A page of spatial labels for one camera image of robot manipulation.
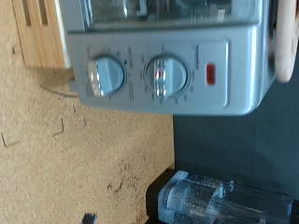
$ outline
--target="oven window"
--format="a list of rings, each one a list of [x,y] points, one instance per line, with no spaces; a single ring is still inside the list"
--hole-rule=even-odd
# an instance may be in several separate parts
[[[248,22],[254,0],[84,0],[95,29],[182,28]]]

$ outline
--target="countertop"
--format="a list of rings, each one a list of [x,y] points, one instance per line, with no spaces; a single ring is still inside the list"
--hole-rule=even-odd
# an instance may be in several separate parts
[[[72,70],[24,67],[10,0],[0,8],[0,223],[144,223],[146,189],[174,160],[172,117],[82,105]]]

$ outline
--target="wooden cutting board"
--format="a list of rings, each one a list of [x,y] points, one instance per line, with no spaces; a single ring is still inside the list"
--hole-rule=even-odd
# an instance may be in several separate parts
[[[12,0],[24,63],[70,68],[59,0]]]

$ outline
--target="control panel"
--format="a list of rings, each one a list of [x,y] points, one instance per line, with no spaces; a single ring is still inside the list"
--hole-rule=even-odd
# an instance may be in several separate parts
[[[159,106],[184,110],[196,106],[224,107],[228,97],[229,44],[78,46],[78,85],[92,105]]]

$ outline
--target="clear plastic container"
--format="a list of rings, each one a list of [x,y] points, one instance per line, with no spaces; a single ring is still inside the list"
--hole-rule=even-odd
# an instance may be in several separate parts
[[[158,199],[168,224],[288,224],[292,199],[236,183],[177,172]]]

